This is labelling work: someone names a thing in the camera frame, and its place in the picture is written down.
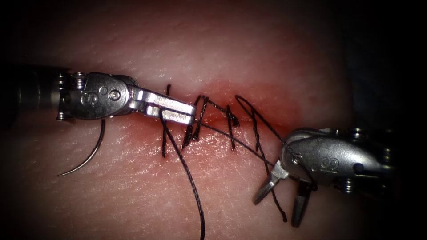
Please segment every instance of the curved suture needle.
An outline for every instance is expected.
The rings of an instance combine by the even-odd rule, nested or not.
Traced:
[[[75,172],[75,171],[79,170],[80,168],[84,167],[93,158],[93,156],[95,156],[95,154],[97,153],[97,151],[99,149],[99,146],[101,146],[102,139],[104,138],[104,133],[105,133],[105,119],[102,119],[101,120],[101,132],[99,134],[99,138],[98,138],[97,144],[93,148],[93,150],[90,153],[90,155],[80,165],[78,165],[77,167],[71,169],[68,172],[64,172],[62,174],[59,174],[58,176],[68,175],[68,174],[70,174],[72,172]]]

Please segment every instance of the skin texture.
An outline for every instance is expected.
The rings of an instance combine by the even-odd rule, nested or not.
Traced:
[[[193,102],[204,94],[241,120],[235,137],[255,147],[245,97],[285,137],[297,127],[351,126],[351,96],[334,15],[327,4],[102,3],[47,5],[22,13],[10,37],[11,60],[134,77],[144,88]],[[32,19],[42,15],[44,18]],[[204,117],[226,130],[213,107]],[[185,126],[169,123],[181,145]],[[161,156],[159,120],[139,114],[107,120],[104,142],[82,170],[100,121],[56,122],[21,117],[2,133],[7,149],[2,200],[9,234],[32,239],[198,239],[200,220],[182,165],[168,141]],[[259,124],[270,162],[280,142]],[[205,211],[206,239],[363,237],[366,202],[320,187],[299,228],[283,223],[272,196],[252,197],[266,177],[263,163],[208,129],[183,156]],[[275,188],[290,219],[295,182]],[[17,232],[16,226],[26,229]]]

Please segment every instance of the black suture thread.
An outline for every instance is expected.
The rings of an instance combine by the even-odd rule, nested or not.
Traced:
[[[227,111],[227,109],[221,108],[218,104],[212,102],[208,97],[206,97],[206,96],[201,96],[201,97],[203,99],[207,100],[209,104],[211,104],[212,106],[214,106],[219,111],[221,111],[221,112],[223,112],[223,113],[225,113],[227,115],[230,115],[230,119],[233,122],[233,126],[235,126],[235,127],[240,126],[239,119],[233,113],[231,113],[230,111]]]
[[[166,87],[166,95],[169,96],[169,91],[170,91],[170,84],[168,84],[168,86]],[[166,157],[166,129],[165,127],[163,127],[163,136],[161,139],[161,155],[163,157]]]
[[[233,136],[230,136],[229,134],[227,134],[227,133],[225,133],[225,132],[223,132],[223,131],[221,131],[221,130],[219,130],[219,129],[216,129],[216,128],[214,128],[214,127],[211,127],[211,126],[209,126],[209,125],[207,125],[207,124],[204,124],[204,123],[202,123],[202,122],[199,122],[199,121],[197,121],[197,123],[198,124],[200,124],[201,126],[203,126],[203,127],[205,127],[205,128],[208,128],[208,129],[210,129],[210,130],[213,130],[213,131],[215,131],[215,132],[218,132],[218,133],[220,133],[220,134],[222,134],[222,135],[224,135],[224,136],[226,136],[226,137],[228,137],[228,138],[231,138],[231,139],[233,139],[236,143],[238,143],[238,144],[240,144],[241,146],[243,146],[244,148],[246,148],[246,149],[248,149],[251,153],[253,153],[255,156],[257,156],[259,159],[261,159],[263,162],[265,162],[267,165],[270,165],[270,166],[274,166],[274,164],[272,164],[271,162],[269,162],[269,161],[267,161],[266,159],[264,159],[261,155],[259,155],[257,152],[255,152],[253,149],[251,149],[249,146],[247,146],[246,144],[244,144],[242,141],[240,141],[239,139],[237,139],[237,138],[235,138],[235,137],[233,137]]]
[[[206,106],[208,105],[208,101],[209,101],[208,97],[202,96],[202,98],[203,98],[203,106],[201,108],[199,122],[201,122],[201,120],[203,119],[203,115],[205,114]],[[193,134],[193,137],[192,137],[193,141],[198,141],[199,140],[199,132],[200,132],[200,125],[197,124],[196,130],[194,130],[194,134]]]
[[[230,105],[227,105],[227,123],[228,123],[228,132],[230,133],[230,136],[233,136],[233,130],[231,128],[231,112],[230,112]],[[231,149],[236,149],[236,144],[234,143],[234,140],[230,138],[231,140]]]
[[[196,199],[197,208],[199,210],[199,215],[200,215],[200,224],[201,224],[200,240],[203,240],[205,239],[205,231],[206,231],[205,230],[206,228],[205,214],[203,213],[203,208],[201,207],[200,196],[199,196],[199,193],[197,192],[196,184],[194,183],[193,177],[191,176],[190,170],[188,169],[187,163],[185,162],[184,157],[182,156],[177,143],[173,139],[173,136],[166,125],[166,121],[163,118],[163,109],[160,109],[159,115],[160,115],[161,124],[163,125],[163,128],[166,129],[166,134],[168,135],[169,140],[171,141],[173,147],[175,148],[175,151],[179,156],[179,160],[181,160],[182,166],[184,167],[185,173],[187,174],[188,180],[190,181],[191,188],[193,189],[194,198]]]
[[[255,139],[257,141],[257,143],[255,145],[255,149],[256,149],[256,151],[258,151],[258,149],[259,149],[259,151],[261,152],[261,156],[264,159],[266,159],[264,151],[262,150],[262,147],[261,147],[261,142],[259,141],[257,119],[255,118],[255,113],[254,113],[253,110],[252,110],[252,116],[251,116],[251,118],[252,118],[252,121],[254,122],[254,134],[255,134]],[[266,168],[267,175],[269,175],[270,174],[270,170],[268,169],[268,165],[265,162],[264,162],[264,166]],[[273,196],[273,201],[276,204],[277,209],[279,210],[280,214],[282,215],[283,222],[286,223],[288,221],[288,218],[286,217],[285,211],[283,211],[282,207],[280,207],[279,201],[277,201],[277,197],[276,197],[276,193],[274,192],[274,189],[271,190],[271,195]]]
[[[194,102],[194,105],[197,106],[200,100],[200,95],[196,98],[196,101]],[[185,130],[184,140],[182,142],[181,149],[184,149],[186,146],[190,144],[191,136],[193,134],[193,126],[194,124],[188,125],[187,129]]]
[[[243,97],[239,96],[239,95],[235,95],[234,96],[237,100],[237,102],[239,102],[240,106],[243,108],[243,110],[245,110],[245,112],[251,116],[251,113],[245,108],[245,106],[243,106],[243,104],[240,102],[240,100],[242,100],[243,102],[245,102],[252,110],[252,114],[255,114],[258,116],[258,118],[268,127],[268,129],[274,134],[276,135],[276,137],[278,139],[280,139],[280,141],[282,142],[282,144],[285,146],[285,148],[292,154],[292,156],[296,156],[295,152],[293,151],[293,149],[291,149],[288,144],[286,144],[286,142],[280,137],[280,135],[277,133],[277,131],[271,126],[270,123],[267,122],[267,120],[264,119],[264,117],[258,113],[258,111]],[[308,177],[310,178],[311,181],[311,185],[312,185],[312,190],[316,191],[317,190],[317,183],[314,180],[313,176],[311,175],[310,171],[308,171],[308,169],[301,164],[300,165],[302,167],[302,169],[306,172],[306,174],[308,175]]]
[[[281,141],[281,143],[286,147],[286,149],[288,151],[290,151],[290,153],[292,153],[292,155],[295,155],[294,151],[288,146],[288,144],[286,144],[286,142],[277,133],[277,131],[271,126],[271,124],[269,122],[267,122],[267,120],[265,120],[264,117],[260,113],[258,113],[258,111],[246,99],[244,99],[243,97],[241,97],[239,95],[235,95],[234,97],[236,98],[236,100],[240,104],[240,106],[243,108],[243,110],[245,110],[245,112],[247,113],[247,115],[251,116],[251,113],[248,111],[248,109],[245,108],[245,106],[243,106],[243,104],[240,102],[240,100],[242,100],[243,102],[245,102],[253,110],[253,113],[255,115],[257,115],[257,117],[267,126],[267,128],[274,135],[276,135],[276,137]]]

